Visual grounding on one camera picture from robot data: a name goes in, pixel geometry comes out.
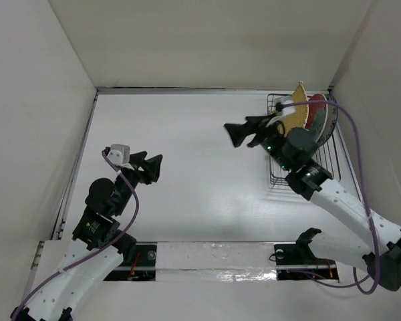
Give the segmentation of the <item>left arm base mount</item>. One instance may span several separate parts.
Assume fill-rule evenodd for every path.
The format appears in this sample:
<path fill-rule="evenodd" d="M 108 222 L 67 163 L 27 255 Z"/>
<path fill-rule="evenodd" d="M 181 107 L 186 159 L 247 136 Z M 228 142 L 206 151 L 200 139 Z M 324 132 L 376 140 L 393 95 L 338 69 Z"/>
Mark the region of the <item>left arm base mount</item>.
<path fill-rule="evenodd" d="M 129 263 L 122 263 L 106 277 L 107 282 L 152 282 L 156 280 L 157 243 L 137 243 L 136 254 Z"/>

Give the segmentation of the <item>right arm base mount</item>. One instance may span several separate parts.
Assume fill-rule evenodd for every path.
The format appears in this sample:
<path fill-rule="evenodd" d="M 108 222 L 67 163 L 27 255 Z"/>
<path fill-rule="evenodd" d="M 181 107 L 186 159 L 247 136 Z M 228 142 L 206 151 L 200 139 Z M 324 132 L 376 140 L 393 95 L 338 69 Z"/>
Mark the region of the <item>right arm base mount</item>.
<path fill-rule="evenodd" d="M 309 228 L 296 241 L 277 243 L 269 261 L 275 263 L 279 281 L 339 280 L 335 261 L 317 258 L 309 248 L 320 229 Z"/>

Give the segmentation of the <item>blue white floral plate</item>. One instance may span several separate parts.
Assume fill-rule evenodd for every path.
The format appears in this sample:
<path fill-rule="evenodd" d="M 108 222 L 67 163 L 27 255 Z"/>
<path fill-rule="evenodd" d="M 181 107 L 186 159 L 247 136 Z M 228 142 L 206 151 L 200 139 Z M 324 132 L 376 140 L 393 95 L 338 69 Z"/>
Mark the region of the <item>blue white floral plate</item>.
<path fill-rule="evenodd" d="M 328 141 L 328 139 L 332 136 L 334 129 L 337 125 L 337 120 L 338 120 L 338 107 L 334 106 L 333 104 L 328 104 L 325 124 L 317 140 L 318 146 L 324 145 Z"/>

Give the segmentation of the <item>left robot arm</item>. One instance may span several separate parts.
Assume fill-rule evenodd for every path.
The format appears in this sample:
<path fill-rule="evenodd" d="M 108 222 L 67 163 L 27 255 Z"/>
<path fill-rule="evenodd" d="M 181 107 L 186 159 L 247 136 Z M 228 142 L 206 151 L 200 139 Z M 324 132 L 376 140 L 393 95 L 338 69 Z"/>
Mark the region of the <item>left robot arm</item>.
<path fill-rule="evenodd" d="M 128 227 L 119 228 L 116 218 L 131 199 L 139 212 L 135 188 L 158 181 L 163 156 L 148 158 L 145 151 L 132 154 L 118 144 L 105 148 L 102 156 L 116 178 L 97 179 L 90 185 L 86 208 L 58 267 L 14 309 L 12 320 L 73 320 L 115 268 L 137 265 L 137 240 L 128 234 Z"/>

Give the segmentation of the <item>red teal floral plate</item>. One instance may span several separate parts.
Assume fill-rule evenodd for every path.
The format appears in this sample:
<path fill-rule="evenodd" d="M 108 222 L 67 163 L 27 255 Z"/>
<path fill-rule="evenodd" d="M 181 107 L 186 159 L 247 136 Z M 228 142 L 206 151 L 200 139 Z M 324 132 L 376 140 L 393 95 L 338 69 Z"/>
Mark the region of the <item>red teal floral plate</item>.
<path fill-rule="evenodd" d="M 308 104 L 309 112 L 305 129 L 314 135 L 316 143 L 321 146 L 324 143 L 323 132 L 328 115 L 328 106 L 326 103 Z"/>

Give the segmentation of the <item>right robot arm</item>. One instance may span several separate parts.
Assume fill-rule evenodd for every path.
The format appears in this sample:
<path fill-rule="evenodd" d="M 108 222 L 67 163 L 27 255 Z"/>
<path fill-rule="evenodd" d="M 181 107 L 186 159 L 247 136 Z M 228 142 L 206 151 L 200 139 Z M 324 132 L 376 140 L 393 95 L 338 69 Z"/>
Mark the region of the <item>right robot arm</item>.
<path fill-rule="evenodd" d="M 400 289 L 401 226 L 371 210 L 312 159 L 317 149 L 313 133 L 304 128 L 286 130 L 281 121 L 272 121 L 269 116 L 248 116 L 244 124 L 226 123 L 224 128 L 234 147 L 252 136 L 247 146 L 261 146 L 287 171 L 285 181 L 292 191 L 334 216 L 357 236 L 349 241 L 310 228 L 296 241 L 298 260 L 339 261 L 365 271 L 387 290 Z"/>

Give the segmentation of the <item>square bamboo tray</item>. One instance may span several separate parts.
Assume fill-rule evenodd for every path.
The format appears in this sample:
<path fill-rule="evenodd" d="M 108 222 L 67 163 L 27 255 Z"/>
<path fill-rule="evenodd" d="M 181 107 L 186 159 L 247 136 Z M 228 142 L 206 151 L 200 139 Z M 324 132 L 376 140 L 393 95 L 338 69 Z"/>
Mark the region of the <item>square bamboo tray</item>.
<path fill-rule="evenodd" d="M 303 86 L 303 82 L 299 81 L 295 91 L 291 95 L 292 102 L 305 102 L 307 101 L 307 94 Z M 285 136 L 289 134 L 289 131 L 294 128 L 304 128 L 307 122 L 309 108 L 307 104 L 287 107 L 283 109 L 284 112 L 290 112 L 291 114 L 285 116 L 281 121 L 285 128 Z"/>

